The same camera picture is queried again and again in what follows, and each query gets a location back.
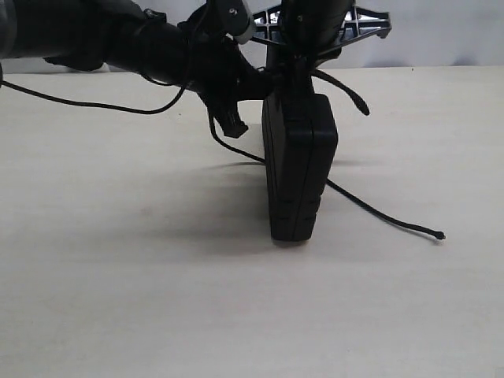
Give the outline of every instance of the black case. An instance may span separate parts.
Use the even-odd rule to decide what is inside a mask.
[[[264,101],[262,126],[272,237],[306,241],[338,145],[331,105],[312,86],[304,93],[280,88]]]

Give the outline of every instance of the background wall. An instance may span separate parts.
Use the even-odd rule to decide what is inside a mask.
[[[171,22],[186,19],[203,0],[138,0],[161,10]],[[249,0],[255,12],[280,0]],[[373,10],[390,11],[394,30],[388,39],[371,38],[343,51],[330,67],[420,65],[504,65],[504,0],[358,0]],[[265,50],[253,43],[247,57],[262,65]],[[40,60],[7,61],[7,72],[65,71]]]

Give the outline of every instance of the white wall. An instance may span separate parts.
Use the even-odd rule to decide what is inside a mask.
[[[164,11],[171,22],[186,19],[203,0],[139,0]],[[252,11],[280,0],[249,0]],[[504,0],[358,0],[373,10],[390,11],[394,30],[388,39],[371,38],[349,46],[331,67],[418,65],[504,65]],[[256,65],[264,49],[245,47]],[[54,71],[38,60],[6,62],[6,71]]]

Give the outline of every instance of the table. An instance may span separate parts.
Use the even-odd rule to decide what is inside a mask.
[[[142,117],[0,90],[0,376],[504,376],[504,67],[332,70],[331,178],[313,239],[269,238],[265,171],[221,149],[188,94]],[[123,73],[12,75],[155,108]],[[261,103],[240,106],[262,154]]]

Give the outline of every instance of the white table surface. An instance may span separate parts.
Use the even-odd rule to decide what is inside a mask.
[[[332,178],[313,239],[269,238],[265,172],[188,94],[141,117],[0,90],[0,377],[494,377],[504,368],[504,68],[331,71]],[[127,74],[7,76],[155,108]],[[241,106],[262,153],[261,103]]]

